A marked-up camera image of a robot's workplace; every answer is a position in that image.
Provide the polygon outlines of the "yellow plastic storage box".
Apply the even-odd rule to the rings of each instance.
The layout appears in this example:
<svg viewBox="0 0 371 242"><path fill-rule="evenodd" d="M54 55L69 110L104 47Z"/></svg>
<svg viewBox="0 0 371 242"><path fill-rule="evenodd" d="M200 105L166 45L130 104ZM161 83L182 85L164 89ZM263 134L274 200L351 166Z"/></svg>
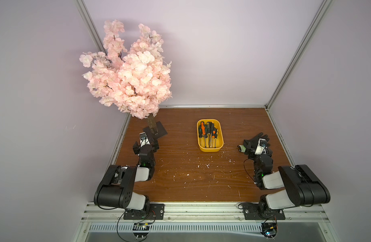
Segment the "yellow plastic storage box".
<svg viewBox="0 0 371 242"><path fill-rule="evenodd" d="M214 127L217 128L218 136L217 136L217 147L216 148L210 148L209 147L210 135L208 135L208 138L207 138L207 148L205 148L204 139L202 141L202 146L200 146L199 136L198 136L198 126L201 125L201 122L204 122L205 124L207 122L212 122L214 124ZM198 146L199 146L200 150L203 151L203 152L218 152L224 146L224 138L223 138L223 133L222 133L222 127L221 127L220 122L216 119L202 119L202 120L199 120L197 122L197 136L198 136Z"/></svg>

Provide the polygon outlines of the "green black screwdriver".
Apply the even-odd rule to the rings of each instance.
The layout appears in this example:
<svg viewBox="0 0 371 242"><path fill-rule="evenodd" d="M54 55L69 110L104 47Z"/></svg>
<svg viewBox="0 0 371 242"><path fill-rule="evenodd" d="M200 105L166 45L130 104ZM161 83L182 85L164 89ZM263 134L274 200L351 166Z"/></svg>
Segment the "green black screwdriver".
<svg viewBox="0 0 371 242"><path fill-rule="evenodd" d="M203 131L201 125L198 126L198 136L199 136L199 144L202 146L202 141L203 141Z"/></svg>
<svg viewBox="0 0 371 242"><path fill-rule="evenodd" d="M208 128L206 124L202 124L203 136L205 140L205 148L207 148Z"/></svg>

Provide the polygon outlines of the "small orange black screwdriver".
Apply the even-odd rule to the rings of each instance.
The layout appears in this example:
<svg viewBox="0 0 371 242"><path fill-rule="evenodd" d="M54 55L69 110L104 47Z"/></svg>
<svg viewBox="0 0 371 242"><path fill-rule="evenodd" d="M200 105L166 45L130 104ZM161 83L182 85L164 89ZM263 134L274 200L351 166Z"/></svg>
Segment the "small orange black screwdriver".
<svg viewBox="0 0 371 242"><path fill-rule="evenodd" d="M216 136L217 136L217 130L215 127L213 127L212 135L211 135L211 148L216 148Z"/></svg>

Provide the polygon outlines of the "large orange black screwdriver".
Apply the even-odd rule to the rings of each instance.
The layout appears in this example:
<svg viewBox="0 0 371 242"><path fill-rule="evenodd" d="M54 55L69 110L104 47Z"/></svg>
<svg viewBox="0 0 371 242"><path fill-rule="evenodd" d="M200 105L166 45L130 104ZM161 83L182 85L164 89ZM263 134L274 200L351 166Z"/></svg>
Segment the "large orange black screwdriver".
<svg viewBox="0 0 371 242"><path fill-rule="evenodd" d="M202 131L202 136L203 136L203 139L204 139L204 145L205 145L205 148L206 148L207 147L207 145L206 145L206 129L205 129L204 122L201 122L201 131Z"/></svg>

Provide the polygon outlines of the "black handled long screwdriver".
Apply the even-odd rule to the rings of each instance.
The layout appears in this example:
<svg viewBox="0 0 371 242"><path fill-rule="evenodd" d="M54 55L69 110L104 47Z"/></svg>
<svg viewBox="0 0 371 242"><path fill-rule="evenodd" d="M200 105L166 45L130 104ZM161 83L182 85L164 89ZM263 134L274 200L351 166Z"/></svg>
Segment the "black handled long screwdriver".
<svg viewBox="0 0 371 242"><path fill-rule="evenodd" d="M212 131L212 128L214 127L214 124L212 123L212 122L210 122L211 123L211 131ZM209 138L209 147L211 148L211 135L212 134L210 134L210 138Z"/></svg>

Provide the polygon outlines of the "black yellow grip screwdriver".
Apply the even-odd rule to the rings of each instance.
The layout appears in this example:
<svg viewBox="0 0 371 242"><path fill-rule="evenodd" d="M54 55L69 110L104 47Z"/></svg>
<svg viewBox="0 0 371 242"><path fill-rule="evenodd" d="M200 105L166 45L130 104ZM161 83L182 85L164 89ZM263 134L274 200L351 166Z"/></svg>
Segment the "black yellow grip screwdriver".
<svg viewBox="0 0 371 242"><path fill-rule="evenodd" d="M217 136L218 136L218 130L217 128L214 128L214 148L217 147Z"/></svg>

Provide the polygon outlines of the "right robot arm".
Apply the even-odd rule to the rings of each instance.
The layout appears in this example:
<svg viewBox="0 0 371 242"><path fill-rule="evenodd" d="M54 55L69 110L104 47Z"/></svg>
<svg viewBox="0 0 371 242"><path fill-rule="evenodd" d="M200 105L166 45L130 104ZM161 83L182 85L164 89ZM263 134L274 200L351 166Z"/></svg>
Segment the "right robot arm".
<svg viewBox="0 0 371 242"><path fill-rule="evenodd" d="M260 190L278 190L274 194L263 195L258 204L244 203L245 216L254 219L284 219L283 210L294 207L310 207L327 204L330 192L307 165L279 166L273 171L274 161L269 149L268 138L260 137L244 140L239 152L253 161L253 182Z"/></svg>

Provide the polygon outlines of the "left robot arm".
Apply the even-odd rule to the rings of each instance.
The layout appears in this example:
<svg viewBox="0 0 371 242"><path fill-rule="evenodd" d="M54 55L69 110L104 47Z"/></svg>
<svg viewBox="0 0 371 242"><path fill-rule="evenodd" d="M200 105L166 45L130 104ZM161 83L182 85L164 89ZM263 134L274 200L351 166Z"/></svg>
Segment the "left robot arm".
<svg viewBox="0 0 371 242"><path fill-rule="evenodd" d="M154 153L158 148L157 141L135 143L133 150L139 156L138 164L109 166L95 192L94 204L103 210L122 208L132 219L148 218L152 212L149 197L135 193L134 185L153 178Z"/></svg>

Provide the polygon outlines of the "black work glove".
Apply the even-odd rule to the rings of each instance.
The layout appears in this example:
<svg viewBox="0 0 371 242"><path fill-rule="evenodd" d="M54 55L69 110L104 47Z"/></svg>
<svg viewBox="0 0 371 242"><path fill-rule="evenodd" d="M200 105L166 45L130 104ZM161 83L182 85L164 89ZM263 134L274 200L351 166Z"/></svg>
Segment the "black work glove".
<svg viewBox="0 0 371 242"><path fill-rule="evenodd" d="M256 135L255 137L253 137L251 139L248 139L248 140L245 139L243 141L243 144L238 146L239 152L245 153L245 154L248 154L249 152L255 152L255 150L257 148L257 145L258 145L258 140L260 138L266 139L267 142L269 142L269 140L270 140L268 135L261 132L261 133L259 133L258 135Z"/></svg>

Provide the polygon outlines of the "right controller board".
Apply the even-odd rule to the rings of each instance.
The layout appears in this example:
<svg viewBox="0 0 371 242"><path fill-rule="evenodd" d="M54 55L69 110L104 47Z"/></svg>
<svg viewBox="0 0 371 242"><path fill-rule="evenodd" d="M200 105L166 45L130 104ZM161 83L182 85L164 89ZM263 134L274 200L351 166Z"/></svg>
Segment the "right controller board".
<svg viewBox="0 0 371 242"><path fill-rule="evenodd" d="M277 223L262 223L261 234L267 239L273 239L278 233Z"/></svg>

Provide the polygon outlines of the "controller board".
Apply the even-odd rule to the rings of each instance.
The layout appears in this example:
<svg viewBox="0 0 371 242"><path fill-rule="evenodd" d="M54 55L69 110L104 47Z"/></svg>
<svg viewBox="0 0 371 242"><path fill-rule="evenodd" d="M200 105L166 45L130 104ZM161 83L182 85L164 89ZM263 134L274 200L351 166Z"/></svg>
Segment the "controller board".
<svg viewBox="0 0 371 242"><path fill-rule="evenodd" d="M133 235L137 241L144 241L150 233L151 224L135 223L133 225Z"/></svg>
<svg viewBox="0 0 371 242"><path fill-rule="evenodd" d="M277 223L262 223L261 234L267 239L273 239L278 233Z"/></svg>

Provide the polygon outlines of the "pink artificial blossom tree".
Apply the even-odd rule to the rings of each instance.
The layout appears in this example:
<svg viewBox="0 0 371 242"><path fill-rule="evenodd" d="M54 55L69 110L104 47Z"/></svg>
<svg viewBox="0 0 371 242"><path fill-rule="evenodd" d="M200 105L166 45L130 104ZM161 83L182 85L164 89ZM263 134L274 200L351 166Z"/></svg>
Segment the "pink artificial blossom tree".
<svg viewBox="0 0 371 242"><path fill-rule="evenodd" d="M156 31L139 24L140 37L130 49L124 46L119 20L105 21L105 52L84 52L79 60L89 71L83 74L90 93L104 106L146 119L155 117L159 105L171 97L170 63L163 53L164 40Z"/></svg>

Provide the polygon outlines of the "left controller board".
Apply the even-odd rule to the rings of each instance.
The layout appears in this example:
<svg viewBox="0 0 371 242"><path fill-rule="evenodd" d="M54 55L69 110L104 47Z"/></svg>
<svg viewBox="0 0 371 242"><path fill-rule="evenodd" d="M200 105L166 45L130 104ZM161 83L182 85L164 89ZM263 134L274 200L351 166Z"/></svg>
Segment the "left controller board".
<svg viewBox="0 0 371 242"><path fill-rule="evenodd" d="M133 225L133 235L137 241L144 241L150 233L151 224L135 223Z"/></svg>

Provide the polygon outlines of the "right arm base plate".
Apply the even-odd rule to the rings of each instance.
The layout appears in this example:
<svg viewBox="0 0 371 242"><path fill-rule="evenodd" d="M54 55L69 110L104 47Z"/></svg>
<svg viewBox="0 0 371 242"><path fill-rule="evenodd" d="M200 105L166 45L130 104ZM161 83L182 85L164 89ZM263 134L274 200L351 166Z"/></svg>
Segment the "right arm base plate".
<svg viewBox="0 0 371 242"><path fill-rule="evenodd" d="M241 203L239 208L242 210L245 220L285 220L283 210L270 209L265 204Z"/></svg>

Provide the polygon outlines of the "aluminium front rail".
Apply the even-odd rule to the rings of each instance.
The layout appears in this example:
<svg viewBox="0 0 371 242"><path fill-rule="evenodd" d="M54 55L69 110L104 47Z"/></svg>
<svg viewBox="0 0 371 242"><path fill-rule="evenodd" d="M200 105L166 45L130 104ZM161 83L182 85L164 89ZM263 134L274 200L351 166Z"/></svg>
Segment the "aluminium front rail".
<svg viewBox="0 0 371 242"><path fill-rule="evenodd" d="M116 222L124 209L103 210L88 203L82 222ZM321 205L284 209L284 222L329 222ZM161 222L245 222L264 221L239 202L164 202L164 211L156 212Z"/></svg>

